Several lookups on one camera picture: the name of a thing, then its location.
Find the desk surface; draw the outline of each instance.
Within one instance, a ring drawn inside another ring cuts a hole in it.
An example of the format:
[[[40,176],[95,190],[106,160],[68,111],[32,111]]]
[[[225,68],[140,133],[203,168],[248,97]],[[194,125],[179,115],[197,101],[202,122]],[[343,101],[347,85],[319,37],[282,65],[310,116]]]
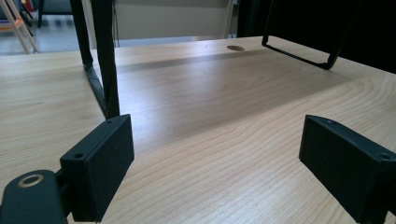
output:
[[[304,116],[396,148],[390,73],[344,59],[324,71],[260,38],[117,49],[116,58],[135,161],[103,223],[354,223],[298,160]],[[1,191],[18,175],[57,171],[104,120],[78,52],[2,57],[0,105]]]

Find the screw hole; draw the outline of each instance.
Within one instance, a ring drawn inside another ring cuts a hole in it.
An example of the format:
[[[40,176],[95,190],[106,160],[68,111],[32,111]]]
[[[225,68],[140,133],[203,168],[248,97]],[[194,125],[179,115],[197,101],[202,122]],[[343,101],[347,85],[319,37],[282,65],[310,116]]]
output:
[[[83,156],[84,156],[83,153],[78,153],[78,154],[75,155],[75,159],[80,159],[80,158],[82,158]]]
[[[244,48],[239,47],[239,46],[234,46],[234,45],[227,46],[227,49],[235,50],[235,51],[245,51]]]

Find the black metal bar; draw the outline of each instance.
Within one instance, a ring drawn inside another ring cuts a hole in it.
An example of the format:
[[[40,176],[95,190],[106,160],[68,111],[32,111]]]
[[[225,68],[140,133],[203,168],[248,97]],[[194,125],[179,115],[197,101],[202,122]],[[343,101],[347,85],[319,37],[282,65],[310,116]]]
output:
[[[76,27],[79,51],[85,70],[92,67],[93,58],[90,50],[90,39],[88,37],[87,23],[85,22],[84,8],[81,0],[70,0],[73,20]]]
[[[274,50],[274,51],[279,52],[279,53],[283,53],[283,54],[288,55],[288,56],[290,56],[290,57],[292,57],[294,59],[300,60],[302,62],[312,64],[314,66],[320,67],[320,68],[325,69],[325,70],[329,70],[329,69],[331,69],[334,66],[335,62],[337,61],[337,58],[338,58],[339,54],[341,53],[341,50],[342,50],[345,42],[347,41],[347,38],[348,38],[351,30],[353,29],[353,26],[355,25],[356,21],[358,20],[359,15],[361,14],[362,7],[363,7],[364,3],[365,3],[365,0],[361,0],[360,1],[355,13],[353,14],[351,20],[348,22],[348,24],[346,26],[346,29],[344,30],[343,33],[341,33],[341,35],[337,39],[336,43],[332,47],[332,51],[330,52],[330,55],[329,55],[326,63],[315,63],[315,62],[309,61],[307,59],[301,58],[301,57],[299,57],[297,55],[288,53],[288,52],[286,52],[284,50],[274,48],[274,47],[272,47],[272,46],[267,44],[268,43],[268,37],[270,35],[270,28],[269,27],[270,27],[270,20],[271,20],[271,17],[272,17],[271,15],[272,15],[272,13],[274,11],[275,0],[271,0],[271,6],[270,6],[270,9],[269,9],[269,13],[268,13],[268,16],[267,16],[267,21],[266,21],[266,24],[265,24],[265,27],[264,27],[264,32],[263,32],[263,37],[262,37],[262,45],[264,47],[268,48],[268,49]]]
[[[43,21],[43,9],[44,9],[44,1],[45,0],[39,0],[38,1],[38,22],[37,22],[37,27],[41,27],[41,22]]]
[[[29,27],[32,27],[32,23],[30,22],[30,20],[33,18],[33,16],[32,16],[32,14],[30,14],[29,10],[27,10],[26,6],[24,4],[22,4],[21,8],[17,8],[17,9],[20,11],[20,15],[21,15],[23,21],[25,22],[25,24],[28,25]]]
[[[92,66],[86,68],[85,74],[87,75],[87,79],[90,82],[91,88],[93,90],[93,94],[95,94],[96,100],[106,116],[105,94],[103,91],[102,84],[99,81],[99,78],[96,75],[96,72]]]
[[[105,93],[107,119],[120,115],[117,68],[112,36],[112,3],[111,0],[92,0],[93,23]]]

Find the black plastic part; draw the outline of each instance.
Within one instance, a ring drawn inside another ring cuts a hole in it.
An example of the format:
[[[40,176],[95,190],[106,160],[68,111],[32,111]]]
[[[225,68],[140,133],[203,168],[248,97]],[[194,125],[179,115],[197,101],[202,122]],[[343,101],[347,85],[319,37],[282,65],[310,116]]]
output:
[[[12,180],[4,191],[0,223],[66,223],[55,174],[38,170]]]
[[[78,198],[76,197],[74,189],[71,188],[70,183],[67,183],[64,179],[63,170],[59,170],[55,175],[58,182],[58,189],[61,194],[64,215],[68,217],[72,212],[73,207],[76,205]]]
[[[306,116],[301,162],[359,223],[383,223],[396,205],[396,154],[330,119]]]
[[[130,115],[103,122],[61,157],[64,181],[78,199],[75,221],[102,220],[133,160]]]

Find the wooden desk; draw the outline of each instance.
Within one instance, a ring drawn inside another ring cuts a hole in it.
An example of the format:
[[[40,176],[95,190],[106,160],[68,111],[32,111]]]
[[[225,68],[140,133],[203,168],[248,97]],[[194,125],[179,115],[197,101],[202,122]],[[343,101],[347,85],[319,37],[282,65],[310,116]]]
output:
[[[341,58],[321,70],[261,40],[116,50],[135,161],[103,223],[354,223],[298,160],[304,116],[337,120],[394,150],[396,76]],[[58,170],[103,115],[77,52],[2,58],[0,69],[3,190],[17,175]]]

